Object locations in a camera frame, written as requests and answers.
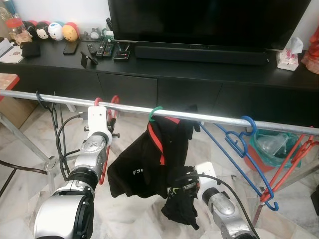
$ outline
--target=television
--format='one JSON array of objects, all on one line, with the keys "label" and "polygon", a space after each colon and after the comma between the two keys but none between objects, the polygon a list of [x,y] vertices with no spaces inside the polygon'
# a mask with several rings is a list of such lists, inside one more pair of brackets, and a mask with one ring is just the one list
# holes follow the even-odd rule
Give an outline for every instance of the television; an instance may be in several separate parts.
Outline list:
[{"label": "television", "polygon": [[311,0],[108,0],[116,40],[283,49]]}]

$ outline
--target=remote control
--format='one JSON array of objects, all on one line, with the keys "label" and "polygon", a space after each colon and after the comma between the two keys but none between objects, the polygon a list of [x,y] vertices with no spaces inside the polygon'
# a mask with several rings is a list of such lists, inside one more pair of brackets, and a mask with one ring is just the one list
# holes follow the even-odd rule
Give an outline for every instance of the remote control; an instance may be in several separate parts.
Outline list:
[{"label": "remote control", "polygon": [[91,44],[91,43],[88,44],[88,49],[89,49],[89,52],[91,53],[92,56],[94,56],[94,55],[97,53],[97,51],[96,51],[94,45]]},{"label": "remote control", "polygon": [[112,42],[107,42],[104,52],[103,52],[103,57],[111,57],[114,49],[114,43]]},{"label": "remote control", "polygon": [[103,53],[104,53],[104,49],[105,49],[105,46],[106,46],[106,42],[107,41],[105,41],[105,40],[100,42],[99,49],[98,49],[98,51],[97,51],[97,53],[95,55],[96,57],[98,57],[98,58],[102,58],[103,57]]}]

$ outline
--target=black wallet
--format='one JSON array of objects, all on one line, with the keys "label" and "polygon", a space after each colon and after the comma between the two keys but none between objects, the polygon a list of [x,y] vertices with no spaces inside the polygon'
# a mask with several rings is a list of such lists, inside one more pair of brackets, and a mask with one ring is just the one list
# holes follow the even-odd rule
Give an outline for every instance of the black wallet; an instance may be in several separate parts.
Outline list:
[{"label": "black wallet", "polygon": [[20,48],[22,49],[21,56],[23,57],[34,57],[40,56],[40,46],[35,41],[22,42]]}]

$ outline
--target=soundbar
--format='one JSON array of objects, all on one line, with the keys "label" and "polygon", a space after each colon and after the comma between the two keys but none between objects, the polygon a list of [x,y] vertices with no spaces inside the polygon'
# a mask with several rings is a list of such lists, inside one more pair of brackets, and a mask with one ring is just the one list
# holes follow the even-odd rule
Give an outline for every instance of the soundbar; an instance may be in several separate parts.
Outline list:
[{"label": "soundbar", "polygon": [[135,44],[137,58],[264,65],[268,62],[265,51],[254,48],[191,45],[176,43],[142,42]]}]

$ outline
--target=aluminum pole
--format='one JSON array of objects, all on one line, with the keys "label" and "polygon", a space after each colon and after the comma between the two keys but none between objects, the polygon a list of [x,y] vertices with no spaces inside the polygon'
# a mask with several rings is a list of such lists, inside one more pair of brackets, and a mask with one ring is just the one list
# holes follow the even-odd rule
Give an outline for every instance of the aluminum pole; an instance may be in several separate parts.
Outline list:
[{"label": "aluminum pole", "polygon": [[[29,100],[37,100],[36,94],[27,93],[27,92],[19,92],[19,91],[8,91],[8,90],[0,90],[0,96],[8,96],[8,97],[16,97],[23,98]],[[51,96],[51,95],[40,95],[44,101],[54,102],[59,104],[70,104],[76,106],[93,106],[94,101],[90,100],[82,100],[76,98],[68,98],[61,96]],[[99,102],[100,106],[105,106],[109,109],[116,111],[124,111],[130,113],[138,113],[138,114],[149,114],[152,109],[144,108],[144,107],[135,107],[135,106],[126,106],[120,104],[112,104],[106,102]],[[218,117],[218,116],[208,116],[208,115],[200,115],[193,113],[185,113],[185,112],[176,112],[176,111],[166,111],[166,110],[158,110],[154,112],[155,116],[166,116],[166,117],[175,117],[186,120],[195,120],[195,121],[204,121],[210,123],[220,123],[220,124],[228,124],[228,125],[236,125],[243,127],[250,127],[250,123],[244,119],[233,119],[226,117]],[[295,126],[290,124],[281,124],[281,123],[272,123],[272,122],[263,122],[263,121],[255,121],[257,128],[260,129],[268,129],[282,132],[292,132],[299,134],[308,134],[319,136],[318,128],[304,127],[304,126]]]}]

